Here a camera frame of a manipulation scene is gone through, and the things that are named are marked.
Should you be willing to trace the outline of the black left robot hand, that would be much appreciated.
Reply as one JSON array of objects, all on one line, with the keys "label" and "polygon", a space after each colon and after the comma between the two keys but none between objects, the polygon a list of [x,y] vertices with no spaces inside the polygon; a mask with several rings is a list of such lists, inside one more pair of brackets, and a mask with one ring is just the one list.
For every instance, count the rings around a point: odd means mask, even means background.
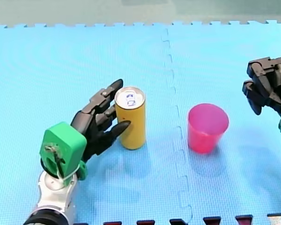
[{"label": "black left robot hand", "polygon": [[131,124],[129,120],[118,122],[115,105],[111,102],[116,92],[123,87],[123,80],[118,79],[105,89],[100,89],[89,100],[84,108],[76,113],[71,126],[86,139],[87,145],[82,155],[82,161],[87,162],[93,155],[100,155],[107,150]]}]

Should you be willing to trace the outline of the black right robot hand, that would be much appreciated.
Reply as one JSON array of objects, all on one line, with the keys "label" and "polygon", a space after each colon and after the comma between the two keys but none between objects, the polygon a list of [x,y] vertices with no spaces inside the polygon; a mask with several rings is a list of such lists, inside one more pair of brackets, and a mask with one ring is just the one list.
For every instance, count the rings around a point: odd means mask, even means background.
[{"label": "black right robot hand", "polygon": [[281,115],[281,57],[249,61],[247,75],[242,91],[255,114],[268,106]]}]

